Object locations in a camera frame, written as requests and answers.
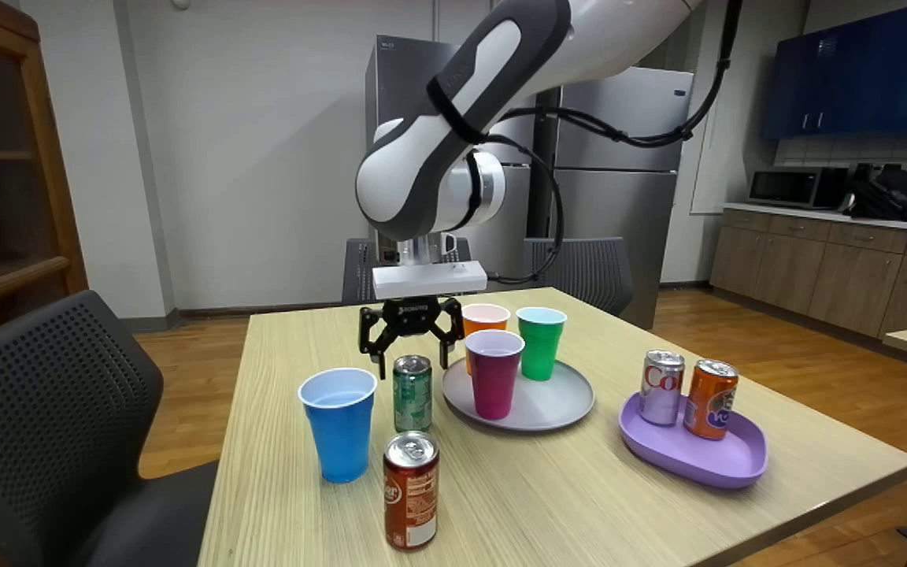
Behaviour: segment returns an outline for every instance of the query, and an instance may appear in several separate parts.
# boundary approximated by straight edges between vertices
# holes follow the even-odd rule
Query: soda can
[[[638,415],[653,426],[672,428],[680,410],[683,355],[653,350],[643,366]]]
[[[435,538],[442,453],[425,431],[399,431],[385,451],[385,536],[411,552]]]
[[[693,389],[688,398],[683,428],[721,441],[737,394],[737,368],[718,359],[701,359],[693,371]]]
[[[425,355],[393,362],[393,431],[431,428],[431,366]]]

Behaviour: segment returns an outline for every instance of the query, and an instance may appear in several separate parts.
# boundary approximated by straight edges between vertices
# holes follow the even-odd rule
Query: blue cabinet
[[[779,45],[764,139],[907,132],[907,10]]]

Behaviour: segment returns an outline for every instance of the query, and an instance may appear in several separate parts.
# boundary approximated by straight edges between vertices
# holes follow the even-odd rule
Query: blue plastic cup
[[[365,471],[376,389],[378,378],[362,368],[329,368],[298,383],[324,481],[340,485]]]

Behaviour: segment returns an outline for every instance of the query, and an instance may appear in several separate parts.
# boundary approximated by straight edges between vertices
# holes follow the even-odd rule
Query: orange cup
[[[464,337],[475,334],[475,331],[506,331],[510,324],[510,308],[493,306],[493,303],[467,303],[460,308],[464,317]]]

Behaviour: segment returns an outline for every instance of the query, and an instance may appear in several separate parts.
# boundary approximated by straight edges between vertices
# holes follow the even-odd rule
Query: upper cabinet
[[[39,27],[0,2],[0,324],[83,287]]]
[[[907,10],[779,45],[764,139],[907,132]]]

